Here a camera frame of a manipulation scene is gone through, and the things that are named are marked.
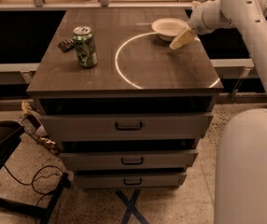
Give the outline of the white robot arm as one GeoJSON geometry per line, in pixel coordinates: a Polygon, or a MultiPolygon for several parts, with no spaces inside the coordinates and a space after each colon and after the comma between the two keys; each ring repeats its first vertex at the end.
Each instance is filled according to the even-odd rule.
{"type": "MultiPolygon", "coordinates": [[[[236,28],[267,94],[267,0],[207,1],[193,9],[199,35],[236,28]]],[[[230,119],[218,142],[214,224],[267,224],[267,108],[230,119]]]]}

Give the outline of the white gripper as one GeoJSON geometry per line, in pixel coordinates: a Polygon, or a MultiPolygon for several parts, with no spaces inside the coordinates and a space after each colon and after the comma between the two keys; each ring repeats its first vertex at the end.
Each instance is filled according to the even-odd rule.
{"type": "Polygon", "coordinates": [[[190,15],[190,28],[182,29],[169,45],[170,49],[180,49],[191,42],[196,34],[211,34],[217,29],[230,29],[231,24],[224,17],[220,8],[220,0],[200,3],[192,1],[190,15]]]}

